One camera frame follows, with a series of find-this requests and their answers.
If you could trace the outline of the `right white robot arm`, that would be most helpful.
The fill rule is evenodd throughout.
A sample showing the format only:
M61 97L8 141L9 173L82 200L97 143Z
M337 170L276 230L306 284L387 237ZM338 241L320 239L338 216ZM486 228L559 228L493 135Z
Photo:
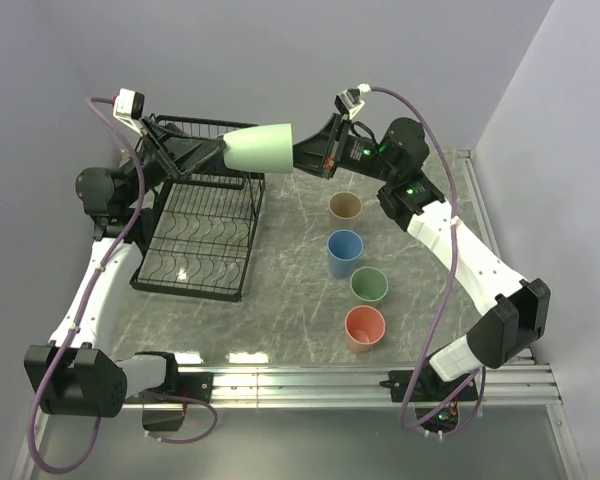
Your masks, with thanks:
M482 366L497 369L539 340L551 291L509 268L453 213L444 194L422 171L429 155L422 124L391 122L381 140L351 131L334 114L313 136L293 147L295 168L331 178L338 168L383 181L377 193L388 218L427 247L464 288L480 320L460 339L432 354L420 375L425 395L442 399L456 379Z

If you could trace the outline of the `small green plastic cup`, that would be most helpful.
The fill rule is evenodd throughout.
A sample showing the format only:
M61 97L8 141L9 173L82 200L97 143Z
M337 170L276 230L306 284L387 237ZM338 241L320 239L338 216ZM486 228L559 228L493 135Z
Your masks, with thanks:
M231 131L223 136L224 165L249 173L293 171L293 133L289 123Z

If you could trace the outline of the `blue plastic cup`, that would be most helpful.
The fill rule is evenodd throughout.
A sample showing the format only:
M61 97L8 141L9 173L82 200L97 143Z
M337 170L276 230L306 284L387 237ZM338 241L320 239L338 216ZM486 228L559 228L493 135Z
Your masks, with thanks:
M336 279L345 279L356 270L363 253L364 242L352 230L334 231L327 240L330 274Z

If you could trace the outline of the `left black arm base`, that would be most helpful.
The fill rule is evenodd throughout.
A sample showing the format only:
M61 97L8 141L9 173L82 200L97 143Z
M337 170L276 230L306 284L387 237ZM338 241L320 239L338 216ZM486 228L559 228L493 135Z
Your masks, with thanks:
M209 403L211 401L214 374L210 372L185 372L177 378L175 394Z

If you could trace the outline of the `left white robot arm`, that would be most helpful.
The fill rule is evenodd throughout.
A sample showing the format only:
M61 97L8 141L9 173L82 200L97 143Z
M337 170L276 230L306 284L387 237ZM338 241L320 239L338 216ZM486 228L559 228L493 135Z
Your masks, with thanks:
M24 367L35 392L31 412L112 418L129 397L175 400L181 390L175 356L139 352L114 361L110 336L126 285L139 268L150 241L141 219L147 190L168 173L146 163L133 147L119 169L89 168L76 192L94 221L92 256L70 309L49 341L29 347Z

